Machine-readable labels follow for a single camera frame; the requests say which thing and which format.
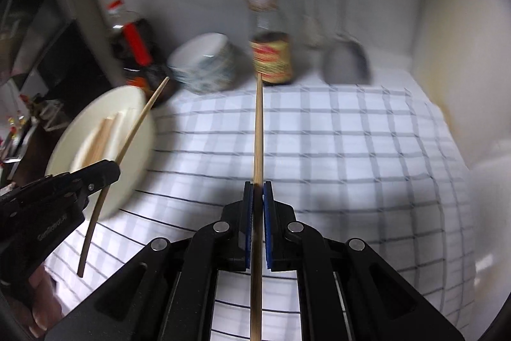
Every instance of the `screw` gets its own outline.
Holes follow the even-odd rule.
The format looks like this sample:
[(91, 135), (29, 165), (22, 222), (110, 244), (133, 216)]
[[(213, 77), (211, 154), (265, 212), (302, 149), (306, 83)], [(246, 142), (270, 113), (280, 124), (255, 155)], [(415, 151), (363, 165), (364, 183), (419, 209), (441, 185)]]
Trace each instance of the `screw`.
[(349, 241), (349, 246), (358, 252), (361, 252), (365, 248), (365, 243), (360, 239), (351, 239)]
[(224, 233), (229, 230), (229, 223), (226, 223), (225, 221), (217, 221), (213, 224), (213, 230), (217, 233)]
[(298, 221), (293, 221), (292, 223), (288, 224), (288, 230), (291, 233), (300, 233), (303, 231), (303, 224), (299, 223)]
[(159, 252), (165, 247), (167, 247), (167, 241), (161, 237), (158, 237), (151, 242), (151, 249), (153, 249), (155, 252)]

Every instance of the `white bowl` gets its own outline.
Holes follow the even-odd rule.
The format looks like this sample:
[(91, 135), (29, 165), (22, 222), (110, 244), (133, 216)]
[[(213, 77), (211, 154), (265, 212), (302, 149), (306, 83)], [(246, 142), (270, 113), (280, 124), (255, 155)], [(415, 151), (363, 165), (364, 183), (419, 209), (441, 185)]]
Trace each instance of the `white bowl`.
[[(127, 109), (134, 109), (132, 113), (134, 113), (136, 119), (145, 104), (145, 94), (141, 89), (134, 86), (118, 87), (98, 97), (67, 127), (53, 150), (46, 168), (46, 175), (69, 172), (83, 143), (90, 138), (92, 130), (99, 125), (101, 120), (106, 117), (115, 116), (116, 113), (126, 111)], [(126, 126), (126, 128), (127, 134), (131, 126)], [(124, 139), (121, 140), (120, 146), (124, 143)], [(100, 220), (115, 214), (142, 179), (152, 153), (154, 140), (154, 120), (149, 113), (139, 127), (131, 146), (121, 162), (121, 176), (110, 187), (101, 209)], [(87, 219), (90, 219), (98, 197), (99, 192), (89, 197), (89, 205), (84, 210), (84, 215)]]
[(167, 66), (190, 91), (224, 90), (234, 77), (233, 49), (224, 34), (202, 34), (178, 47), (170, 55)]

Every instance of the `stack of bowls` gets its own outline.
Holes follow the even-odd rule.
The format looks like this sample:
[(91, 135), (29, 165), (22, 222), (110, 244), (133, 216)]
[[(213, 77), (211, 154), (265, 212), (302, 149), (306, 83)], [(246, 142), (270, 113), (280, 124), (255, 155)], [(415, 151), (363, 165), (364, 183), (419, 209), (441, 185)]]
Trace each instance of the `stack of bowls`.
[(225, 90), (232, 83), (233, 54), (226, 35), (202, 34), (177, 48), (170, 55), (167, 66), (187, 90), (212, 93)]

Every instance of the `hand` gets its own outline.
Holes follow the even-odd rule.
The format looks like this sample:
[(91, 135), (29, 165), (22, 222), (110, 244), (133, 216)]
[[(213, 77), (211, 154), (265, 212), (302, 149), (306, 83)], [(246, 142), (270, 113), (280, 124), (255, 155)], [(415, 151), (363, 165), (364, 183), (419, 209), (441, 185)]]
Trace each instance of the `hand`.
[(7, 298), (7, 301), (16, 319), (39, 338), (63, 318), (62, 307), (55, 297), (52, 280), (43, 265), (29, 277), (29, 283), (35, 292), (32, 312), (17, 299)]

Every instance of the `white cloth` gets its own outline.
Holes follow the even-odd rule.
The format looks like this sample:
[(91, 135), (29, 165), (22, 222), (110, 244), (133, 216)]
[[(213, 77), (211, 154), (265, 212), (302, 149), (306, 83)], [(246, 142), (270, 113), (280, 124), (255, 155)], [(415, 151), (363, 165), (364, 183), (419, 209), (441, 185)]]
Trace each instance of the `white cloth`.
[[(47, 261), (71, 308), (153, 238), (188, 238), (242, 198), (252, 176), (254, 108), (254, 90), (183, 91), (155, 113), (150, 169), (131, 201), (96, 227), (84, 279), (75, 272), (87, 223)], [(264, 109), (265, 179), (275, 199), (327, 238), (364, 239), (466, 330), (472, 218), (440, 110), (407, 90), (296, 85), (266, 88)], [(263, 338), (301, 339), (295, 273), (264, 275)], [(249, 280), (220, 272), (211, 339), (249, 337)]]

